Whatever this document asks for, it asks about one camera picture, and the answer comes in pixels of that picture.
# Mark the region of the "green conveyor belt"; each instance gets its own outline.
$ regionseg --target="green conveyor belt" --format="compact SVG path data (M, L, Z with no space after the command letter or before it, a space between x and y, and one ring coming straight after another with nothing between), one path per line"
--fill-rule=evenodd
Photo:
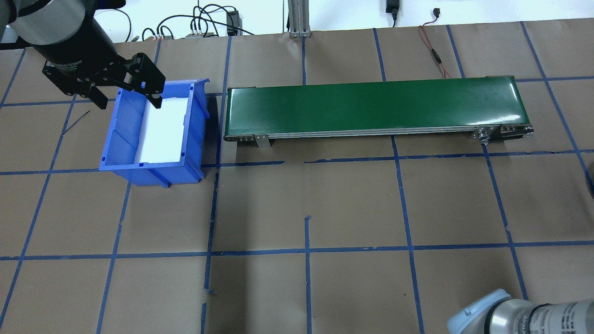
M358 136L530 126L513 77L235 88L228 93L227 141L254 140L255 135Z

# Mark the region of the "blue painter's tape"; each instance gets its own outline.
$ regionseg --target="blue painter's tape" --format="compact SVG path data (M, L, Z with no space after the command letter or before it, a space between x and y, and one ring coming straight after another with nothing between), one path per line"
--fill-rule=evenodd
M394 160L393 156L376 156L376 157L337 157L334 159L318 159L316 161L306 161L304 163L325 163L325 162L354 162L354 161L381 161Z
M157 42L157 51L154 53L154 64L157 65L157 61L159 61L159 53L161 53L161 40Z
M115 259L118 254L119 239L122 235L122 221L126 214L126 208L128 207L128 198L130 196L130 188L132 184L128 182L126 186L126 192L124 193L124 200L122 201L122 211L119 217L118 231L115 234L115 240L113 242L113 249L111 254L111 260L109 261L108 276L105 280L105 288L103 289L103 298L101 300L101 308L99 309L99 319L97 320L96 334L101 333L101 326L103 326L103 315L105 313L105 305L108 301L109 285L111 284L111 277L113 274L113 266L115 265Z
M307 74L305 73L305 37L301 37L301 84L307 84Z
M575 154L574 150L566 151L534 151L534 152L500 152L500 153L489 153L490 156L523 156L523 155L567 155Z
M483 157L483 156L485 156L484 153L462 153L462 154L449 154L449 155L409 155L409 156L399 156L398 160L427 159L429 157L436 157L439 159L448 159L451 157Z
M514 242L516 247L553 247L594 245L594 240Z
M208 256L206 251L187 251L174 253L138 253L138 254L117 254L116 259L157 259L161 257L201 257Z
M10 81L8 82L8 86L6 87L6 91L4 92L4 95L2 97L2 100L0 101L0 106L3 106L4 105L4 102L6 101L6 98L8 96L8 92L10 91L10 88L12 87L12 84L14 83L14 79L17 77L18 69L21 67L21 63L23 62L23 58L25 57L25 51L26 50L27 49L23 49L23 52L21 53L21 58L18 59L17 66L14 68L14 72L12 73L12 77L10 77Z
M304 248L283 248L278 250L253 250L253 251L213 251L212 256L253 256L272 254L295 254L306 253Z
M214 221L217 213L217 195L219 192L219 173L214 175L213 186L213 202L210 207L210 227L208 228L208 246L206 257L206 268L204 269L204 289L208 289L210 285L210 264L212 262L213 252L213 238L214 238Z
M375 38L375 47L377 48L377 56L380 60L381 81L386 82L386 72L384 71L384 60L381 57L380 40L377 37L377 29L373 28L373 36Z
M462 245L419 245L415 250L469 250L482 248L506 248L509 244L462 244Z
M0 175L33 175L33 174L49 174L49 171L0 172Z
M307 308L307 334L311 334L311 267L309 265L309 220L311 216L305 217L305 304Z
M538 65L538 70L541 72L541 76L544 79L544 82L545 82L545 85L546 85L546 89L549 92L549 95L551 97L551 100L553 101L553 104L555 105L555 109L557 110L557 113L559 114L559 118L561 119L561 123L563 123L563 127L565 128L565 131L567 132L567 136L569 137L569 141L571 142L571 145L573 146L573 149L577 153L577 158L580 161L580 165L582 166L582 170L584 172L584 175L586 177L586 180L588 181L588 184L590 185L590 189L594 189L594 182L592 181L592 177L590 176L590 172L588 171L588 168L586 166L586 163L584 162L584 159L582 157L582 154L580 153L579 148L577 147L577 143L576 143L575 139L573 138L573 135L571 134L571 130L569 129L569 125L567 125L567 122L565 121L565 117L563 116L563 112L561 111L561 107L559 106L559 103L557 102L557 98L555 97L555 94L553 94L553 91L552 91L552 88L551 88L551 84L549 84L549 80L546 77L545 70L542 68L541 61L538 59L538 55L536 54L536 49L534 48L534 45L532 45L532 41L530 40L530 36L528 35L528 31L526 30L526 26L524 25L524 22L520 22L520 25L522 26L522 31L524 32L524 37L526 38L526 41L528 42L528 45L530 46L530 50L532 51L532 55L534 56L534 60L536 61L536 64Z
M548 81L566 81L566 80L592 80L594 76L590 77L561 77L561 78L546 78Z
M110 259L111 254L76 254L76 255L28 255L23 258L25 261L30 260L93 260L93 259Z
M70 104L70 108L68 109L68 113L66 114L66 118L64 119L64 124L62 126L62 132L68 126L68 120L70 119L70 115L72 114L72 107L74 106L73 103ZM56 145L56 149L53 153L52 163L49 167L49 172L52 171L54 164L56 163L56 158L58 157L58 152L60 150L60 145L62 144L62 136L58 139L58 144ZM14 292L14 287L17 284L18 274L20 273L21 266L23 265L23 260L25 257L25 253L27 252L27 247L29 246L29 241L31 240L31 236L33 235L33 229L35 228L35 223L37 222L37 217L39 215L39 209L41 208L41 203L43 203L43 197L45 196L45 192L48 189L50 174L48 174L45 178L45 183L43 184L43 188L41 191L41 195L39 196L39 201L37 201L37 206L35 208L35 213L33 214L33 219L31 220L31 225L29 226L29 231L27 232L27 236L25 238L25 243L23 245L23 249L21 250L21 256L19 257L17 268L15 269L14 276L12 277L12 281L10 284L10 288L7 293L6 300L4 302L4 307L2 308L2 314L0 314L0 328L2 327L2 323L4 322L4 317L6 316L6 312L8 310L8 304L10 303L10 299L12 297L12 293Z
M447 29L447 34L450 36L450 43L452 49L454 49L454 56L456 57L456 62L458 63L458 69L460 70L460 76L466 78L464 74L464 69L462 68L462 62L460 62L460 56L458 55L458 49L456 48L456 43L454 42L454 36L451 33L450 25L446 25L445 28Z
M497 186L497 180L495 179L495 173L493 172L493 166L491 165L491 159L489 158L489 153L486 149L486 146L483 146L483 151L485 152L485 159L486 165L489 169L489 175L491 176L491 183L493 184L493 190L495 191L495 198L497 199L497 205L499 206L499 212L501 214L501 220L503 221L503 228L505 230L505 234L507 236L507 242L510 247L511 257L514 261L514 266L516 267L516 274L518 276L518 282L520 284L520 290L522 290L522 297L528 300L528 293L526 292L526 286L524 285L524 278L522 276L522 270L520 270L520 263L518 262L518 258L516 255L516 248L514 247L514 242L511 237L511 232L507 228L507 217L505 215L505 209L503 208L503 201L501 200L501 193L499 192L499 187Z
M200 334L206 330L206 303L202 303L202 312L200 313Z
M412 278L412 288L415 293L415 305L416 305L416 316L419 322L419 332L421 334L425 334L425 327L423 325L423 314L421 310L421 297L419 296L419 285L416 279L416 267L415 267L415 253L413 251L413 244L412 244L412 237L410 235L410 226L408 220L408 211L406 210L406 197L405 197L405 188L402 183L402 172L400 169L400 159L398 155L398 148L396 147L396 141L394 140L394 136L391 136L392 140L392 150L394 151L394 156L396 157L396 177L398 179L398 190L400 192L400 203L402 205L402 216L405 222L405 232L406 232L406 245L409 252L409 262L410 262L410 275Z
M223 117L225 112L225 102L227 99L227 77L229 76L229 58L231 55L231 40L232 37L229 36L227 39L227 54L225 58L225 74L223 75L223 94L221 95L221 106L219 112L219 133L217 138L217 154L215 158L215 163L218 165L221 163L221 145L223 140Z

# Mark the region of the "red wire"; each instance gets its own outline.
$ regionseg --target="red wire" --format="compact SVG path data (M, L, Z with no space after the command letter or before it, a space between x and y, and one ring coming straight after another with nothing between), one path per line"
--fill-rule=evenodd
M423 32L423 35L425 35L425 39L427 40L427 45L429 46L429 49L432 49L432 50L433 50L433 46L431 45L431 42L429 41L429 37L427 36L427 32L425 32L424 25L430 24L430 23L435 23L436 21L437 21L437 17L433 21L425 22L425 23L423 23L422 26L419 26L419 28L421 28L421 31ZM446 68L444 67L444 64L440 64L440 67L441 67L442 70L444 70L444 72L447 74L447 76L450 77L450 79L451 79L451 75L446 70Z

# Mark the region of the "electrical connector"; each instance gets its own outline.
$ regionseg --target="electrical connector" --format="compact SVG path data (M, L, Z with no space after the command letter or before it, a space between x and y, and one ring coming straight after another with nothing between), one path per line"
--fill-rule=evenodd
M394 25L396 24L396 18L398 16L399 9L400 0L386 0L386 13L392 14L392 19L394 19Z

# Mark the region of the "cable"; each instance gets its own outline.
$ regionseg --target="cable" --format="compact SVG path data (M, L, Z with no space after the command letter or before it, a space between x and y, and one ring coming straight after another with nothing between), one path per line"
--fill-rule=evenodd
M165 38L165 33L163 32L163 28L167 28L167 30L169 30L169 34L171 35L171 39L175 39L173 37L173 32L171 31L171 29L168 26L161 26L161 35L163 35L163 38Z
M164 19L163 19L163 20L162 20L162 21L161 21L161 22L160 22L160 23L157 25L157 30L158 30L158 29L161 27L161 25L162 25L162 24L163 24L165 21L167 21L167 20L169 20L169 19L171 19L171 18L175 18L175 17L191 17L191 18L194 18L195 16L193 16L193 15L184 15L184 14L171 15L170 17L166 17L166 18L164 18ZM229 24L225 24L225 23L222 23L222 22L218 22L218 21L209 20L209 19L207 19L207 18L204 18L204 17L203 17L203 18L201 18L201 19L202 19L202 20L204 20L204 21L208 21L208 22L212 22L212 23L220 24L221 26L231 27L231 28L234 28L234 29L236 29L236 30L243 31L243 32L244 32L244 33L246 33L246 34L253 35L253 34L252 34L252 33L250 33L249 31L247 31L247 30L244 30L244 29L241 29L240 27L235 27L235 26L231 26L231 25L229 25Z
M153 30L153 29L151 29L151 28L144 28L144 30L143 30L143 34L142 34L142 38L143 38L143 40L144 40L144 33L145 33L147 30L148 30L148 31L150 31L150 32L151 32L151 34L153 34L153 36L157 36L157 34L155 34L155 33L154 33L154 30Z
M431 54L433 55L433 58L435 59L435 61L437 61L437 65L444 71L443 78L445 79L446 78L446 74L447 74L447 76L450 77L450 79L451 79L450 73L446 70L444 64L441 62L440 56L437 54L437 51L435 51L435 49L431 45L431 42L429 41L429 37L427 36L427 32L425 31L425 25L426 24L435 23L437 21L437 19L440 17L440 9L439 8L434 8L433 9L433 15L435 15L435 19L433 21L429 21L429 22L423 23L423 25L419 26L419 29L421 30L421 32L423 33L423 35L425 35L425 39L427 41L427 45L429 46L429 49L431 50Z
M130 20L130 15L128 15L128 13L126 13L125 11L119 10L117 8L114 8L113 10L119 11L123 15L126 15L126 17L128 18L128 36L126 37L126 40L124 41L124 42L127 42L128 39L130 39L130 35L132 34L132 20Z
M200 10L200 14L198 15L198 28L200 30L202 30L202 27L200 27L200 19L202 18L202 13L205 13L206 15L208 15L208 18L211 20L213 19L213 17L210 16L210 13L206 11L206 7L200 7L200 6L195 6L194 9L192 10L192 15L194 15L194 17L196 17L196 8L198 8ZM192 22L193 22L194 28L196 28L196 19L193 18ZM217 29L217 26L215 26L213 24L213 27L214 27L215 35L219 36L219 30ZM208 22L206 22L206 32L208 32Z

